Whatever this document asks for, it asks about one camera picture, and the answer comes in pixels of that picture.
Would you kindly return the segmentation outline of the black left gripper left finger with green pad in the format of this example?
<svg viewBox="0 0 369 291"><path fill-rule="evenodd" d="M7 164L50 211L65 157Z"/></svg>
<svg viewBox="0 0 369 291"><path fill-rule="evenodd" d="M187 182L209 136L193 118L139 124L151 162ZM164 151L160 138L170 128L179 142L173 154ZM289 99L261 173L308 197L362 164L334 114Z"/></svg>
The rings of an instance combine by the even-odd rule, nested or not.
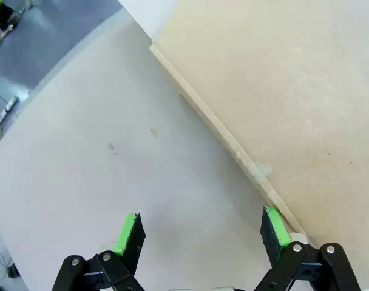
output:
<svg viewBox="0 0 369 291"><path fill-rule="evenodd" d="M143 290L135 273L145 238L140 214L127 215L113 249L65 258L52 290Z"/></svg>

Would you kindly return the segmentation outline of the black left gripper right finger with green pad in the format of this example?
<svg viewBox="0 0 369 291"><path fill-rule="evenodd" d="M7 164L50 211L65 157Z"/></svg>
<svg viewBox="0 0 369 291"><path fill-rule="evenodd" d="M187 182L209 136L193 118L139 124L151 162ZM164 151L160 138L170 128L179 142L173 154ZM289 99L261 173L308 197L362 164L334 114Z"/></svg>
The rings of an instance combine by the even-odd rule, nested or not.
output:
<svg viewBox="0 0 369 291"><path fill-rule="evenodd" d="M260 234L271 268L256 290L290 290L296 281L313 290L360 290L343 247L330 242L319 249L303 238L295 241L275 207L264 206Z"/></svg>

